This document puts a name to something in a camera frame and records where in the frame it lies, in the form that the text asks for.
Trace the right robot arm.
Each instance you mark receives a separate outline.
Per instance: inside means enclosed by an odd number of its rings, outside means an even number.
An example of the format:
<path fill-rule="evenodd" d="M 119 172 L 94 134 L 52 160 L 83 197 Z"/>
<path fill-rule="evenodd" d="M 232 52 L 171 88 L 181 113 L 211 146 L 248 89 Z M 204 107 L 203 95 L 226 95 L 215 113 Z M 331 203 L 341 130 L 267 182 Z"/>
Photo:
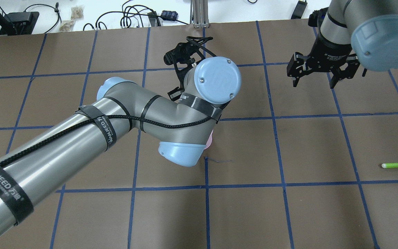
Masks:
<path fill-rule="evenodd" d="M 333 89 L 359 66 L 363 75 L 398 69 L 398 0 L 332 0 L 310 15 L 308 25 L 319 30 L 311 51 L 295 52 L 286 67 L 294 87 L 315 72 L 332 73 Z"/>

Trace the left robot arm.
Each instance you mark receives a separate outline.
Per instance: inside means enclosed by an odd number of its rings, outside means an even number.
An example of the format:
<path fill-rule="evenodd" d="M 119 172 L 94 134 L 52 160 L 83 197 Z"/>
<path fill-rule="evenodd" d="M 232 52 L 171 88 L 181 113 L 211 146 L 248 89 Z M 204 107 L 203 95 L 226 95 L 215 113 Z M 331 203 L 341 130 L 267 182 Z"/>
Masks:
<path fill-rule="evenodd" d="M 175 102 L 111 77 L 96 102 L 1 157 L 0 236 L 132 129 L 157 138 L 167 160 L 196 165 L 223 109 L 241 88 L 241 74 L 232 60 L 218 56 L 193 66 L 184 83 Z"/>

